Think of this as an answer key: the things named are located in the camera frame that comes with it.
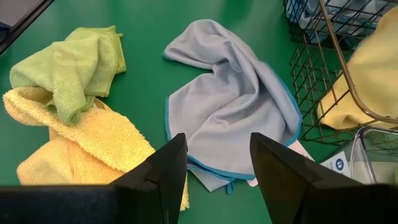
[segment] green table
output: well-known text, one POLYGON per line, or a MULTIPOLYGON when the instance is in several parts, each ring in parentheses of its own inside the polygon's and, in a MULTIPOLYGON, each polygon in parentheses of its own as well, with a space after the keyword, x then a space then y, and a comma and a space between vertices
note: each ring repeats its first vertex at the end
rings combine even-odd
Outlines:
MULTIPOLYGON (((20 60, 63 40, 77 27, 116 25, 123 33, 127 72, 114 79, 105 99, 127 116, 156 148, 166 140, 164 100, 203 73, 162 58, 165 46, 197 19, 213 19, 243 39, 259 59, 267 62, 293 90, 289 60, 295 44, 289 33, 282 0, 56 0, 0 55, 1 93, 8 91, 9 71, 20 60)), ((0 184, 18 184, 17 165, 48 140, 47 128, 28 127, 0 111, 0 184)), ((333 146, 302 141, 320 161, 333 146)), ((238 182, 232 195, 225 189, 209 193, 188 176, 191 208, 180 223, 270 223, 258 187, 238 182)))

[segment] wire basket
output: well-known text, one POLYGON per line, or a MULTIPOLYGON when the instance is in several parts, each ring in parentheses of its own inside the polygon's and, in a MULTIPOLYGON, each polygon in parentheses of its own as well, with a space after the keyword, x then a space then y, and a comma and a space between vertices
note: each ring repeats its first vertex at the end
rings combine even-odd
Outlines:
POLYGON ((340 145, 351 139, 358 128, 373 122, 398 124, 398 119, 374 113, 359 99, 346 65, 353 49, 374 32, 381 16, 398 4, 392 0, 358 0, 363 4, 353 6, 353 1, 285 1, 291 40, 298 42, 290 65, 294 95, 303 116, 304 140, 340 145), (377 1, 378 7, 372 13, 368 6, 374 1, 377 1), (336 96, 333 84, 340 75, 345 76, 348 90, 336 96), (334 103, 326 108, 320 100, 329 92, 333 94, 334 103), (374 121, 339 131, 322 125, 320 120, 346 95, 351 95, 357 106, 374 121), (322 113, 317 115, 318 105, 322 113))

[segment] white label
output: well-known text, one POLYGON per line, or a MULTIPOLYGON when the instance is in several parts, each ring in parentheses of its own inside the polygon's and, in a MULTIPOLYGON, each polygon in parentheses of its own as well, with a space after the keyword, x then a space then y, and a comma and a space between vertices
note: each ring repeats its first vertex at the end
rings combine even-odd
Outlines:
POLYGON ((344 152, 334 155, 325 162, 322 162, 321 165, 351 178, 351 172, 349 171, 347 158, 344 152))

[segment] terry cloth towel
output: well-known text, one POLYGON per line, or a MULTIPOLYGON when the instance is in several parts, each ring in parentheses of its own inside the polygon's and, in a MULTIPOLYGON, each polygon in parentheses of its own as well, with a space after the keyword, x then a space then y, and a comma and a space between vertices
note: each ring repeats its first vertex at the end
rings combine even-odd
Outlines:
POLYGON ((211 192, 254 178, 250 134, 290 145, 302 122, 287 87, 239 37, 212 20, 192 22, 164 57, 209 71, 166 100, 166 131, 185 133, 188 169, 211 192))
POLYGON ((52 92, 47 106, 65 124, 76 124, 80 112, 90 109, 96 96, 109 95, 115 74, 126 71, 121 34, 115 29, 76 29, 64 41, 14 65, 11 86, 40 86, 52 92))
MULTIPOLYGON (((398 7, 385 14, 376 31, 361 42, 347 67, 361 101, 382 116, 398 118, 398 7)), ((374 119, 363 113, 351 94, 344 75, 333 84, 317 107, 320 122, 335 129, 357 127, 374 119), (343 97, 337 105, 336 99, 343 97), (326 110, 332 109, 322 117, 326 110)), ((371 126, 393 128, 397 124, 376 121, 371 126)))
MULTIPOLYGON (((368 27, 375 28, 380 15, 398 5, 394 2, 383 0, 325 0, 326 10, 330 19, 335 18, 337 22, 333 23, 333 30, 337 34, 343 35, 368 35, 368 27)), ((301 29, 313 29, 308 27, 310 23, 316 20, 314 16, 320 13, 319 0, 288 0, 286 4, 287 18, 297 23, 301 29)), ((327 32, 326 23, 320 20, 316 26, 317 30, 327 32)), ((311 43, 315 44, 318 39, 323 41, 328 37, 326 34, 318 32, 318 39, 311 31, 307 31, 311 43)))
MULTIPOLYGON (((132 170, 155 150, 136 127, 95 99, 76 126, 46 109, 52 98, 43 88, 19 87, 3 96, 7 112, 29 126, 48 126, 50 141, 17 168, 22 184, 108 184, 132 170)), ((187 183, 181 210, 188 208, 187 183)))

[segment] yellow towel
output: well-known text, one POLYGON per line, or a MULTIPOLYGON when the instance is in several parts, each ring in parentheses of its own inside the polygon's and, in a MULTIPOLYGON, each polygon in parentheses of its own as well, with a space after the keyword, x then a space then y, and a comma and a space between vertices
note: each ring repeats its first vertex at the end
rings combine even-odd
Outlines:
POLYGON ((76 124, 81 111, 106 97, 113 77, 126 71, 115 26, 78 28, 64 41, 54 42, 11 68, 10 83, 43 87, 53 93, 50 109, 66 124, 76 124))
MULTIPOLYGON (((3 96, 15 120, 50 131, 50 141, 18 166, 22 184, 107 184, 155 151, 125 116, 100 100, 76 126, 67 126, 47 109, 51 99, 52 93, 40 87, 19 87, 3 96)), ((188 207, 186 182, 181 210, 188 207)))
MULTIPOLYGON (((376 31, 360 43, 347 67, 361 101, 379 115, 398 118, 398 7, 382 17, 376 31)), ((333 89, 336 99, 348 90, 344 75, 333 84, 333 89)), ((332 91, 327 93, 318 104, 318 117, 335 101, 332 91)), ((351 94, 347 94, 320 122, 335 129, 347 129, 373 120, 358 108, 351 94)), ((381 121, 370 125, 382 128, 398 126, 381 121)))

